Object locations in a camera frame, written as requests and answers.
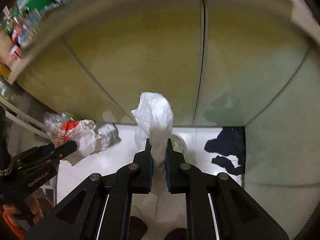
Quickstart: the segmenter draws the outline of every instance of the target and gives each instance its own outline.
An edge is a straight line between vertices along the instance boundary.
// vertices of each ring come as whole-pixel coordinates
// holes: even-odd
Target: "white plastic bag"
[[[155,219],[160,222],[175,221],[181,212],[185,212],[185,200],[183,194],[170,194],[166,183],[165,152],[173,122],[170,104],[160,94],[145,92],[141,94],[138,108],[131,113],[138,124],[135,133],[138,149],[144,149],[147,138],[150,138],[153,158],[151,193],[158,197]]]
[[[113,124],[105,124],[95,132],[96,125],[92,120],[67,121],[65,123],[50,122],[49,135],[55,147],[74,140],[78,148],[75,152],[66,157],[72,164],[77,164],[80,160],[90,154],[105,151],[121,141],[118,129]]]

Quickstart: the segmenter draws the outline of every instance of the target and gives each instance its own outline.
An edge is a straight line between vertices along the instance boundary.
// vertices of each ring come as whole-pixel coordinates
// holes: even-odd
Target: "tiled floor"
[[[71,166],[67,161],[60,162],[57,185],[58,202],[90,174],[94,172],[98,172],[102,176],[112,174],[122,166],[132,162],[134,154],[139,151],[134,141],[136,126],[117,125],[117,127],[122,139],[118,145],[104,152],[90,155],[75,166]],[[187,145],[186,162],[196,165],[203,172],[216,175],[222,171],[226,172],[226,170],[211,163],[211,159],[217,154],[206,152],[204,145],[207,140],[216,138],[221,130],[221,128],[173,128],[173,133],[180,135]],[[236,157],[229,157],[234,165],[238,166]],[[231,177],[241,184],[241,176],[231,175]],[[174,197],[181,198],[181,201],[184,201],[183,195],[175,195]],[[154,219],[156,200],[157,197],[151,193],[149,195],[134,195],[132,198],[132,206],[134,207],[132,212],[148,226],[148,231],[143,239],[164,239],[171,230],[186,227],[185,208],[174,223],[157,222]]]

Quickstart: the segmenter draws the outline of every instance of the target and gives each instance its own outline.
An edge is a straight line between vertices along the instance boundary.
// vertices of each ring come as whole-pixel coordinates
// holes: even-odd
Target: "plastic packaging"
[[[170,104],[162,95],[145,92],[141,94],[138,108],[131,111],[136,119],[138,127],[135,133],[135,142],[138,149],[145,145],[150,138],[151,155],[153,158],[153,176],[151,193],[156,195],[155,219],[160,222],[176,221],[182,212],[185,212],[183,194],[172,195],[168,192],[165,171],[165,152],[167,141],[173,137],[182,153],[186,152],[186,146],[179,136],[172,136],[173,112]]]
[[[14,91],[13,87],[3,77],[0,77],[0,96],[9,103],[15,105],[18,95],[19,94]]]
[[[45,113],[44,124],[55,147],[74,140],[78,149],[66,157],[72,164],[90,154],[105,151],[121,141],[118,129],[113,124],[105,124],[96,131],[96,125],[92,120],[72,121],[70,114]]]
[[[4,7],[2,12],[0,13],[0,22],[8,20],[10,18],[10,12],[7,6]]]
[[[0,30],[0,58],[8,67],[14,61],[10,55],[10,49],[13,45],[11,37],[4,30]]]
[[[21,49],[17,46],[14,45],[11,49],[10,49],[10,55],[14,60],[20,60],[21,56]]]

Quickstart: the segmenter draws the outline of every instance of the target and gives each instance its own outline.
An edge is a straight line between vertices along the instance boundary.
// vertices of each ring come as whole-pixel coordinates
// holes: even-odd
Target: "human hand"
[[[15,206],[13,204],[5,204],[3,205],[3,208],[11,225],[16,228],[22,228],[20,222],[13,216],[16,213]],[[39,202],[34,195],[31,195],[29,208],[31,213],[35,215],[33,222],[36,224],[43,217],[43,214],[40,209]]]

